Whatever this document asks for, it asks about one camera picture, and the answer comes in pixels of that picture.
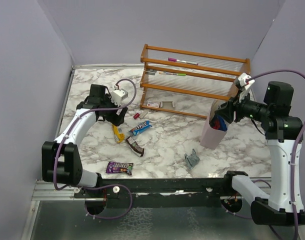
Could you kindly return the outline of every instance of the wooden rack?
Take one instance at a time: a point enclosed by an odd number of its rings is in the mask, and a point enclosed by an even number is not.
[[[195,64],[169,61],[168,58]],[[200,118],[207,118],[207,116],[147,106],[144,103],[148,89],[157,89],[227,101],[237,93],[237,88],[233,84],[236,77],[242,73],[250,74],[251,71],[250,60],[248,58],[240,59],[218,56],[149,46],[147,44],[143,47],[140,61],[144,63],[144,71],[140,81],[140,87],[143,88],[140,108]],[[185,74],[185,76],[153,75],[149,73],[151,71]]]

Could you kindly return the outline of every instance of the gray floor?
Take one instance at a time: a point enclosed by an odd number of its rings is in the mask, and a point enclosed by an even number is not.
[[[249,205],[241,210],[249,215]],[[105,210],[116,216],[122,209]],[[285,240],[293,227],[275,228]],[[83,201],[41,201],[32,240],[276,240],[268,226],[255,225],[222,208],[133,208],[117,220],[93,220]]]

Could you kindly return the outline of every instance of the red battery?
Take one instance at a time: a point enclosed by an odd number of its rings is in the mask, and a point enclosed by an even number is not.
[[[139,117],[139,115],[140,115],[140,114],[137,112],[137,113],[133,116],[133,118],[134,118],[134,119],[137,119],[137,118]]]

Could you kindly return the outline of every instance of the marble tabletop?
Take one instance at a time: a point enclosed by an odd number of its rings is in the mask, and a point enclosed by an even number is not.
[[[226,136],[215,149],[200,146],[205,119],[150,110],[144,119],[134,119],[135,113],[142,113],[139,103],[143,89],[140,80],[143,68],[118,69],[76,69],[64,111],[60,133],[73,119],[76,106],[88,96],[91,84],[101,84],[113,89],[113,84],[128,78],[137,86],[137,96],[128,107],[124,123],[120,125],[126,137],[128,132],[144,120],[149,120],[152,128],[138,135],[135,140],[145,149],[144,156],[138,157],[124,142],[116,143],[112,125],[97,122],[88,131],[79,146],[83,168],[101,173],[103,178],[217,178],[223,177],[228,170],[245,171],[250,177],[270,177],[271,157],[265,137],[261,135],[248,119],[229,126]],[[120,87],[128,92],[131,99],[134,90],[127,82]],[[174,101],[182,109],[194,109],[197,113],[207,114],[211,99],[181,95],[178,93],[151,90],[146,98],[160,101]],[[184,155],[195,149],[200,162],[189,170]],[[134,163],[132,176],[125,173],[107,174],[109,161]]]

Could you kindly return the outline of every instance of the wall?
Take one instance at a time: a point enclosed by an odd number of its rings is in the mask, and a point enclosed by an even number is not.
[[[286,0],[252,61],[252,75],[276,69],[294,69],[305,74],[305,0]],[[305,119],[305,80],[292,73],[259,78],[254,87],[263,100],[269,81],[290,83],[294,88],[291,114]],[[305,134],[300,155],[300,189],[305,206]]]
[[[0,240],[21,237],[72,64],[36,0],[0,1]]]
[[[252,58],[284,0],[38,0],[77,65],[139,63],[144,44]]]

